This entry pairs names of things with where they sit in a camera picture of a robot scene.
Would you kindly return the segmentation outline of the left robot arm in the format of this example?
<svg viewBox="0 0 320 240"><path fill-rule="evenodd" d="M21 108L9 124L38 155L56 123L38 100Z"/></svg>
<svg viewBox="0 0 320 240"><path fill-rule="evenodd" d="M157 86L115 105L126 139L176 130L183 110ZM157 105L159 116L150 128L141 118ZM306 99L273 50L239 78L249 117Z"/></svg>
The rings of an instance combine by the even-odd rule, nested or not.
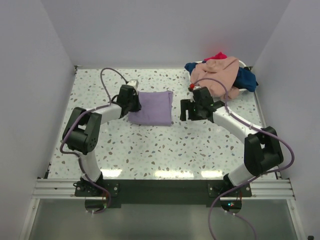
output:
<svg viewBox="0 0 320 240"><path fill-rule="evenodd" d="M137 80L123 84L116 100L109 104L92 109L74 108L66 124L60 152L77 157L82 172L81 179L87 181L85 189L92 196L99 196L104 190L104 184L99 181L102 172L95 154L101 125L122 119L129 112L141 110L138 85Z"/></svg>

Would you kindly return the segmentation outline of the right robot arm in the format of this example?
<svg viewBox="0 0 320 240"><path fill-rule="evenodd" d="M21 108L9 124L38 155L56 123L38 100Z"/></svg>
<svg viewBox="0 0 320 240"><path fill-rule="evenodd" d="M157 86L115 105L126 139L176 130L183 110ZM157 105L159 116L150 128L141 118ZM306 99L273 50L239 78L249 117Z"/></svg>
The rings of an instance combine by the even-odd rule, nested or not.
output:
<svg viewBox="0 0 320 240"><path fill-rule="evenodd" d="M214 101L206 87L191 91L190 99L180 101L180 120L208 120L238 138L244 144L243 163L223 177L223 192L235 196L241 185L266 173L284 161L277 132L263 128L232 112L221 100Z"/></svg>

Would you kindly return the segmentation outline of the lavender t shirt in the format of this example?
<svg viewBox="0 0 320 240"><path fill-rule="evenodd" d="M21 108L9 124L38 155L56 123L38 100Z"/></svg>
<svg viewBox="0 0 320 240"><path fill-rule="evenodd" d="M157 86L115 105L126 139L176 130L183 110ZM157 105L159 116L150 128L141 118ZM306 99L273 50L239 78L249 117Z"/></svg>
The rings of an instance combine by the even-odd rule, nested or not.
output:
<svg viewBox="0 0 320 240"><path fill-rule="evenodd" d="M128 113L128 121L142 126L171 126L173 92L139 92L141 109Z"/></svg>

